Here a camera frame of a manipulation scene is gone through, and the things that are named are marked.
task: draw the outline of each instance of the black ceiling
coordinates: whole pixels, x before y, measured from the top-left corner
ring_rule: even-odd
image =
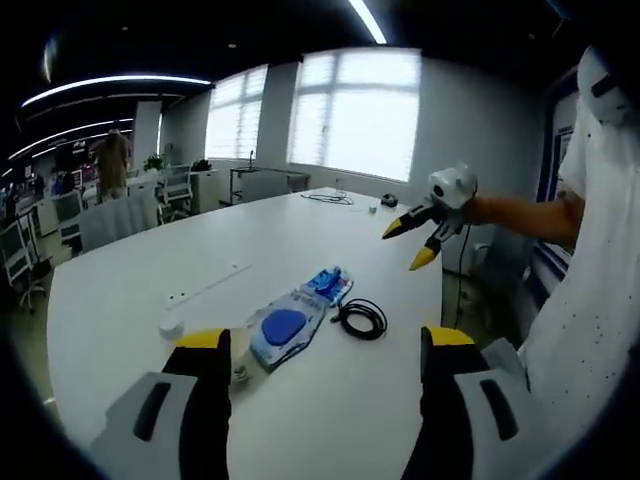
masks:
[[[365,3],[390,45],[421,48],[426,56],[471,64],[538,91],[575,64],[585,46],[570,26],[558,29],[559,17],[543,0]],[[0,159],[52,133],[132,117],[136,102],[150,95],[164,93],[170,103],[206,89],[107,84],[20,108],[27,98],[58,85],[123,73],[215,81],[305,52],[373,44],[347,0],[62,1],[18,9],[24,10],[14,13],[21,35],[3,34],[4,70],[11,76]],[[43,69],[45,45],[52,53],[50,83]]]

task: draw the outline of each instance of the white dotted shirt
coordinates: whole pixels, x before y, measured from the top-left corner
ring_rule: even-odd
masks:
[[[640,128],[600,124],[578,100],[560,167],[585,200],[565,279],[520,355],[531,391],[562,442],[598,418],[637,345],[640,327]]]

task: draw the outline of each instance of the white table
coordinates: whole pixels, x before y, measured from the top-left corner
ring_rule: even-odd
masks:
[[[438,258],[408,271],[434,226],[382,241],[406,207],[392,211],[349,195],[352,206],[291,194],[217,210],[57,267],[47,344],[69,437],[86,447],[109,405],[143,373],[162,369],[170,347],[157,327],[172,314],[172,295],[190,296],[235,265],[240,273],[196,297],[208,302],[208,315],[189,317],[193,300],[180,308],[187,331],[242,326],[256,309],[339,264],[355,278],[347,298],[373,300],[387,314],[386,336],[357,340],[325,320],[305,351],[250,394],[232,397],[230,476],[400,478],[421,425],[420,327],[440,323],[442,266]]]

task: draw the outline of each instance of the blue sponge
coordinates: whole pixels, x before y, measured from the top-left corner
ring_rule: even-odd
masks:
[[[306,316],[298,310],[274,310],[262,321],[264,339],[276,347],[289,342],[306,323]]]

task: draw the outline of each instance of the office floor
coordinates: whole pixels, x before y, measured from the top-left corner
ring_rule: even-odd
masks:
[[[42,239],[39,245],[44,255],[50,259],[54,269],[57,265],[71,258],[69,249],[61,245],[57,233]],[[43,279],[47,292],[50,291],[52,278],[53,271]],[[443,276],[443,326],[452,327],[454,325],[457,298],[458,277],[445,272]],[[6,321],[18,356],[22,360],[25,373],[33,383],[36,394],[47,411],[59,422],[49,379],[46,342],[47,305],[48,296],[35,294],[33,315],[29,314],[27,310],[15,309]],[[460,307],[461,315],[458,328],[471,336],[480,346],[490,343],[494,337],[488,333],[486,328],[489,322],[487,322],[483,300],[473,283],[466,278],[462,279]]]

